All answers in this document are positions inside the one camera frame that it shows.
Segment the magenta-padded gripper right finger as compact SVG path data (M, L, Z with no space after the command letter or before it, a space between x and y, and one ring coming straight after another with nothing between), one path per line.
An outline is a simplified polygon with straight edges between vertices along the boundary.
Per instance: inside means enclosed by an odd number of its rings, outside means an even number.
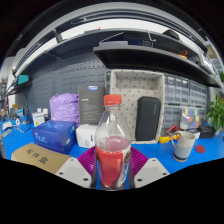
M157 181L169 172L157 158L147 158L135 148L131 148L128 181L130 188L140 188Z

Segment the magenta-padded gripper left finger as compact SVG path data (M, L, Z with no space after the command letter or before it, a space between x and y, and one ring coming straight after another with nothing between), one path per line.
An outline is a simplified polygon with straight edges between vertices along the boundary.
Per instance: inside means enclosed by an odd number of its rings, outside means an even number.
M95 188L98 178L95 148L89 148L78 158L69 158L56 175L78 186Z

